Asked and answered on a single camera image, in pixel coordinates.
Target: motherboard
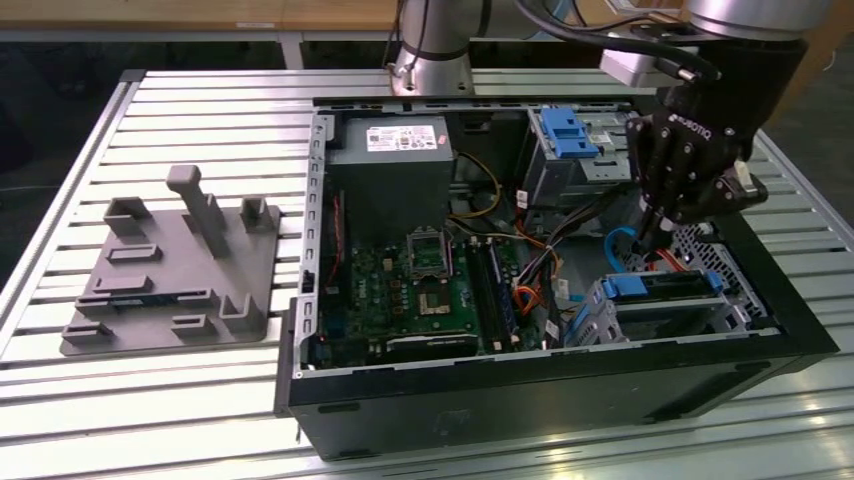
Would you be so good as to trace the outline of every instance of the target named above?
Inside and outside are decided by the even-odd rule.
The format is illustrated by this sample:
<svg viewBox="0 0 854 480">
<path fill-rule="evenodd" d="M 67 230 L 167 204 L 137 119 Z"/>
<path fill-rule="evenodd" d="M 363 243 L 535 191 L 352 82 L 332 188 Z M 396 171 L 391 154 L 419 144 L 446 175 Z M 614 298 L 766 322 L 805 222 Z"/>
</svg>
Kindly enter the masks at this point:
<svg viewBox="0 0 854 480">
<path fill-rule="evenodd" d="M 347 263 L 324 295 L 318 368 L 535 348 L 536 327 L 511 300 L 510 242 L 416 231 L 382 248 L 352 248 Z"/>
</svg>

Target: power supply label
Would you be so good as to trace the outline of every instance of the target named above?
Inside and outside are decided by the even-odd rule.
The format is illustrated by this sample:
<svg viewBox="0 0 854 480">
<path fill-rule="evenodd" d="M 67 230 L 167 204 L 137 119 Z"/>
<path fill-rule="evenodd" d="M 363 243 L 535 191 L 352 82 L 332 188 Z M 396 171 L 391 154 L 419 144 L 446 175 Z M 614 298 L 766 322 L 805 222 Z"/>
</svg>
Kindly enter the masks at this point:
<svg viewBox="0 0 854 480">
<path fill-rule="evenodd" d="M 436 150 L 436 132 L 432 125 L 371 127 L 368 152 L 399 152 L 406 150 Z"/>
</svg>

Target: ram slot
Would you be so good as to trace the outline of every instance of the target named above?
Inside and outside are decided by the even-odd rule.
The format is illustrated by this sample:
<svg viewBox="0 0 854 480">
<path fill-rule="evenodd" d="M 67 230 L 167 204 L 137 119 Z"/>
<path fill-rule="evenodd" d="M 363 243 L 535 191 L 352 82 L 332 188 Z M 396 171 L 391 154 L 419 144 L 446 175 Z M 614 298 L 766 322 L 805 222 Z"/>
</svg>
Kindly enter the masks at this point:
<svg viewBox="0 0 854 480">
<path fill-rule="evenodd" d="M 466 263 L 468 280 L 474 294 L 478 321 L 487 352 L 500 353 L 508 345 L 504 316 L 499 305 L 499 287 L 496 283 L 490 246 L 476 241 L 466 245 Z"/>
<path fill-rule="evenodd" d="M 500 316 L 502 321 L 504 323 L 504 329 L 507 330 L 507 336 L 511 339 L 511 342 L 515 343 L 518 337 L 514 337 L 516 333 L 516 316 L 512 313 L 512 297 L 510 294 L 510 287 L 504 283 L 504 275 L 502 270 L 502 259 L 498 255 L 498 249 L 495 248 L 495 243 L 488 242 L 488 250 L 490 250 L 490 258 L 492 265 L 492 272 L 496 282 L 496 291 L 498 291 L 498 306 L 500 308 Z"/>
</svg>

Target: aluminum table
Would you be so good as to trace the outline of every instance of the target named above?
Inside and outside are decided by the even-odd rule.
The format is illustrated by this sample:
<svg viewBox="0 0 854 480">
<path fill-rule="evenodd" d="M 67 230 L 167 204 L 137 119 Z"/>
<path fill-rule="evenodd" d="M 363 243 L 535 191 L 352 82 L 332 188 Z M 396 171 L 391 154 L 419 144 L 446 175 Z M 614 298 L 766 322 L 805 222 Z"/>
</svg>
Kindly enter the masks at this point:
<svg viewBox="0 0 854 480">
<path fill-rule="evenodd" d="M 232 206 L 284 212 L 272 310 L 295 293 L 312 99 L 387 96 L 379 71 L 148 72 L 120 83 L 0 296 L 0 479 L 388 477 L 522 479 L 845 476 L 854 463 L 854 235 L 765 134 L 754 172 L 771 197 L 747 221 L 842 352 L 701 418 L 324 463 L 271 415 L 280 316 L 254 345 L 65 358 L 113 196 L 180 206 L 163 178 L 199 165 Z M 595 70 L 478 70 L 490 96 L 636 93 Z"/>
</svg>

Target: floor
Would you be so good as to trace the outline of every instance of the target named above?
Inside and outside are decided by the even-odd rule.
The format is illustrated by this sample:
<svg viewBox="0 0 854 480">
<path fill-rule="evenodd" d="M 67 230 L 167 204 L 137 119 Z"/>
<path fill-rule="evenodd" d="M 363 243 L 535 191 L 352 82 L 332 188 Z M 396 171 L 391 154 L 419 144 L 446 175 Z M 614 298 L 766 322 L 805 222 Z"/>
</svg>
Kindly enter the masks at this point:
<svg viewBox="0 0 854 480">
<path fill-rule="evenodd" d="M 475 67 L 586 66 L 555 65 L 555 58 L 567 58 L 556 51 L 564 47 L 539 45 L 536 50 L 522 44 L 478 45 L 472 63 Z M 308 68 L 366 68 L 379 65 L 382 45 L 315 44 L 304 53 Z M 583 50 L 579 55 L 576 49 L 570 58 L 590 62 L 595 57 L 595 52 Z M 507 63 L 494 64 L 495 58 Z M 0 285 L 39 226 L 121 71 L 283 67 L 272 43 L 0 44 L 0 172 L 5 172 L 0 173 Z M 838 49 L 833 67 L 766 129 L 851 223 L 853 113 L 854 36 Z M 9 130 L 11 125 L 20 133 Z M 15 157 L 24 157 L 28 147 L 32 159 L 12 168 Z"/>
</svg>

